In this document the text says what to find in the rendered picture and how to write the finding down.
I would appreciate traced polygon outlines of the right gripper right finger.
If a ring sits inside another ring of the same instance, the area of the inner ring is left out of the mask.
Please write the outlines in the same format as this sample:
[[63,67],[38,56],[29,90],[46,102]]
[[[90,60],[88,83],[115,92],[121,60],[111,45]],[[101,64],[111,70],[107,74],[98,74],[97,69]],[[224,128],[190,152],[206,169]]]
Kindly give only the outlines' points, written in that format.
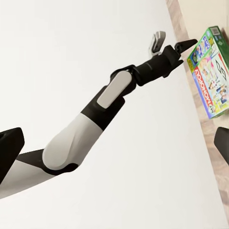
[[217,127],[214,136],[214,145],[229,165],[229,128]]

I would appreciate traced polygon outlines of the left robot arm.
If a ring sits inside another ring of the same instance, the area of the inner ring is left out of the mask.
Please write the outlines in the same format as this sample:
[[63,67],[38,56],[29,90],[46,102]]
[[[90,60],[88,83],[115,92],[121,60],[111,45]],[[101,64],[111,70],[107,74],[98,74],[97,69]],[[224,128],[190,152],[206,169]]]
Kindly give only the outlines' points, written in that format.
[[109,85],[105,85],[44,149],[19,154],[0,184],[0,199],[59,174],[75,171],[125,104],[123,96],[131,93],[136,85],[143,86],[160,77],[168,77],[183,63],[181,53],[198,43],[197,39],[177,42],[174,47],[167,45],[161,52],[165,39],[165,31],[153,34],[148,47],[149,61],[114,71]]

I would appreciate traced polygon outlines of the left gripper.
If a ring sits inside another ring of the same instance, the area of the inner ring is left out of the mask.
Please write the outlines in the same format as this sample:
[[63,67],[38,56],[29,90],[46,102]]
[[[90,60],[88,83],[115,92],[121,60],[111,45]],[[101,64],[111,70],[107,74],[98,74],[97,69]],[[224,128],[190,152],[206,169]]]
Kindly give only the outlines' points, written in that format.
[[190,47],[194,47],[198,43],[197,39],[185,42],[177,42],[174,47],[167,45],[159,56],[146,61],[153,71],[153,81],[160,77],[168,77],[168,75],[179,65],[183,63],[181,53]]

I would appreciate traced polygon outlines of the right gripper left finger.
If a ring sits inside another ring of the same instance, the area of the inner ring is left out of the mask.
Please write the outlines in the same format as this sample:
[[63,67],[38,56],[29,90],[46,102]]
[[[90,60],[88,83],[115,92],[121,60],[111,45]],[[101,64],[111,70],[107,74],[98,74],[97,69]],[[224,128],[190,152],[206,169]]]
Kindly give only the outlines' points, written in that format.
[[21,127],[0,132],[0,184],[25,145]]

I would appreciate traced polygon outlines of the board game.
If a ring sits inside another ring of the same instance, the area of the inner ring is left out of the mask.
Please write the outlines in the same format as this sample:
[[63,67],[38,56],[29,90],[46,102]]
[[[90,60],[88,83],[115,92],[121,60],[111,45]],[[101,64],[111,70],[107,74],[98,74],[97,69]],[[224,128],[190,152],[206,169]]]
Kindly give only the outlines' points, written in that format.
[[208,27],[187,63],[208,118],[229,112],[229,46],[219,26]]

